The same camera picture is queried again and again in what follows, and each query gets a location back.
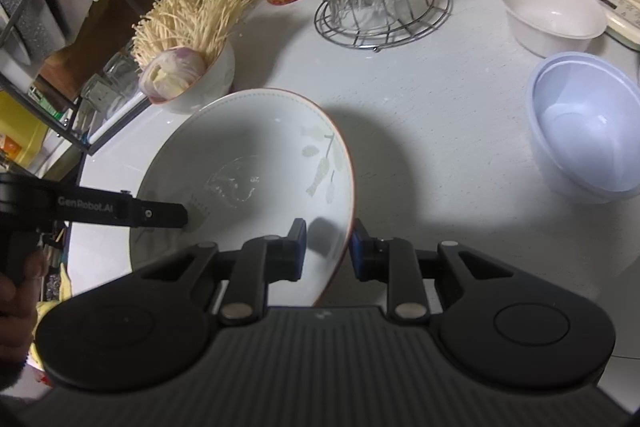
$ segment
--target bowl rim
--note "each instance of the bowl rim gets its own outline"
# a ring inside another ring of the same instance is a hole
[[[538,121],[536,110],[534,108],[534,92],[536,89],[536,85],[543,73],[548,71],[553,66],[557,66],[559,64],[562,64],[563,62],[567,62],[567,59],[570,58],[578,59],[578,61],[583,64],[607,71],[607,73],[609,73],[617,81],[619,81],[620,84],[626,87],[629,93],[635,97],[638,105],[640,105],[640,88],[636,86],[636,84],[633,83],[633,81],[631,81],[631,79],[622,70],[613,66],[603,58],[582,52],[557,53],[542,60],[529,76],[529,85],[527,86],[525,105],[527,111],[527,119],[529,120],[529,128],[531,129],[534,138],[538,141],[540,147],[542,147],[542,149],[551,159],[556,168],[558,168],[564,176],[569,178],[569,180],[571,180],[574,184],[578,185],[578,187],[582,188],[583,190],[586,190],[593,196],[606,198],[609,201],[615,201],[623,200],[640,194],[640,183],[636,185],[636,187],[629,188],[627,190],[607,190],[606,188],[601,188],[597,187],[596,185],[590,184],[588,181],[580,178],[580,176],[577,176],[573,171],[570,171],[564,165],[562,165],[562,163],[560,163],[558,160],[556,152],[551,148],[548,141],[546,140],[545,134],[542,131],[542,127],[540,127],[540,122]]]
[[[230,93],[226,94],[225,96],[221,96],[217,100],[209,102],[207,105],[204,105],[202,108],[200,108],[199,110],[195,111],[192,115],[189,116],[189,118],[187,118],[184,122],[182,122],[178,126],[178,128],[171,134],[171,136],[169,136],[167,138],[167,140],[165,140],[165,142],[160,146],[160,148],[156,152],[156,155],[151,160],[151,163],[149,163],[149,166],[146,168],[146,172],[145,172],[145,174],[144,174],[144,176],[143,176],[143,178],[142,178],[142,180],[140,182],[140,186],[138,187],[138,195],[136,195],[136,197],[140,197],[140,189],[142,188],[142,185],[143,185],[143,183],[144,183],[144,181],[146,179],[146,174],[148,173],[148,171],[151,169],[151,167],[155,163],[156,158],[158,157],[158,155],[159,155],[160,151],[162,150],[162,148],[170,140],[175,139],[175,136],[177,136],[178,132],[180,131],[180,128],[185,126],[185,124],[187,124],[188,121],[192,120],[193,118],[197,118],[198,115],[201,112],[205,112],[206,110],[211,110],[212,106],[214,106],[216,104],[220,104],[223,101],[224,102],[228,102],[228,99],[230,99],[230,98],[238,98],[238,97],[240,97],[242,95],[246,95],[247,93],[251,93],[251,92],[255,93],[255,94],[260,94],[260,93],[264,94],[264,93],[270,93],[270,92],[274,92],[274,91],[279,92],[279,93],[283,93],[288,98],[298,99],[299,102],[302,102],[305,105],[309,105],[309,106],[311,106],[311,108],[315,108],[321,115],[323,115],[329,121],[331,126],[334,128],[335,136],[337,137],[338,141],[342,145],[342,147],[343,147],[343,149],[344,149],[344,151],[346,152],[346,155],[347,155],[348,169],[349,169],[348,174],[349,174],[350,180],[351,180],[351,209],[350,209],[350,215],[349,215],[349,220],[348,220],[348,224],[347,224],[346,235],[344,237],[344,241],[343,241],[341,247],[338,250],[340,252],[340,255],[338,256],[338,259],[337,259],[337,262],[335,264],[334,270],[331,273],[331,275],[329,276],[329,279],[327,279],[326,285],[324,286],[324,288],[322,288],[322,291],[320,292],[318,297],[314,300],[314,306],[317,306],[318,302],[322,299],[322,296],[324,296],[324,293],[327,291],[327,288],[329,288],[329,286],[333,282],[336,274],[338,273],[338,270],[340,269],[340,266],[342,265],[342,263],[344,261],[344,256],[346,254],[347,247],[348,247],[349,242],[351,240],[351,233],[353,233],[353,221],[354,221],[354,218],[355,218],[357,194],[356,194],[356,178],[355,178],[355,172],[354,172],[354,169],[353,169],[353,157],[351,156],[351,151],[349,150],[349,147],[347,146],[347,142],[345,141],[344,136],[342,135],[342,133],[340,131],[340,128],[336,125],[335,121],[316,102],[313,102],[312,100],[310,100],[306,96],[301,95],[300,93],[294,92],[294,91],[289,90],[289,89],[281,89],[279,87],[258,87],[258,88],[255,88],[255,89],[243,89],[243,90],[239,90],[239,91],[235,91],[235,92],[230,92]],[[129,245],[129,262],[130,262],[130,256],[131,256],[130,241],[131,240],[130,240],[130,234],[129,234],[129,239],[127,241],[128,245]]]
[[[573,39],[576,41],[587,41],[590,39],[594,39],[596,37],[599,37],[600,35],[602,35],[606,30],[607,30],[607,16],[604,12],[604,9],[600,6],[600,4],[598,4],[598,1],[596,0],[587,0],[588,4],[591,4],[591,6],[594,8],[594,13],[597,12],[598,15],[596,15],[596,17],[598,17],[600,19],[599,23],[600,26],[602,27],[602,30],[597,31],[597,32],[593,32],[590,34],[585,34],[585,35],[569,35],[566,33],[561,33],[561,32],[557,32],[548,28],[543,28],[542,26],[539,26],[535,23],[532,23],[531,21],[525,19],[524,17],[522,17],[519,13],[517,13],[513,8],[511,8],[511,6],[509,6],[509,4],[507,3],[507,1],[505,0],[501,0],[502,4],[504,6],[504,9],[506,10],[506,12],[511,15],[512,17],[514,17],[515,19],[519,20],[520,22],[522,22],[523,24],[526,24],[527,26],[529,26],[530,28],[533,28],[535,30],[538,30],[544,34],[547,35],[553,35],[556,37],[562,37],[564,39]]]

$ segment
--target large white bowl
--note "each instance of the large white bowl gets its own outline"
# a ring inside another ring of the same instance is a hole
[[[133,269],[202,241],[235,250],[308,227],[302,279],[270,285],[270,305],[313,305],[337,269],[354,212],[351,159],[322,110],[295,93],[252,89],[185,121],[149,166],[138,197],[187,207],[180,231],[132,229]]]
[[[640,89],[585,53],[543,60],[527,90],[533,158],[546,183],[576,203],[640,192]]]
[[[607,18],[596,0],[502,2],[516,40],[540,57],[583,52],[607,29]]]

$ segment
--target leaf pattern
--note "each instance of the leaf pattern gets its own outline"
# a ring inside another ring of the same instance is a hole
[[[303,150],[302,150],[302,155],[305,158],[311,158],[312,156],[315,156],[316,154],[318,154],[320,152],[320,150],[318,149],[318,147],[316,147],[315,145],[307,145]]]
[[[331,173],[331,182],[329,183],[329,186],[326,188],[326,202],[329,204],[332,204],[335,198],[334,174],[335,174],[335,171]]]
[[[311,183],[311,186],[306,190],[306,193],[309,194],[309,196],[313,197],[316,194],[318,185],[322,183],[322,180],[326,178],[327,174],[329,174],[329,158],[324,156],[323,158],[320,158],[318,169],[316,169],[316,177],[314,177],[313,183]]]

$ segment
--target garlic bulb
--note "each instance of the garlic bulb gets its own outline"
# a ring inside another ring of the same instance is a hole
[[[182,94],[205,73],[200,54],[190,48],[171,48],[159,53],[145,68],[138,85],[155,102]]]

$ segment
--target bowl of enoki mushrooms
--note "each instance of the bowl of enoki mushrooms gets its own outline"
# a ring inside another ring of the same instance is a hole
[[[226,95],[236,70],[227,37],[253,1],[156,0],[134,26],[140,91],[183,114]]]

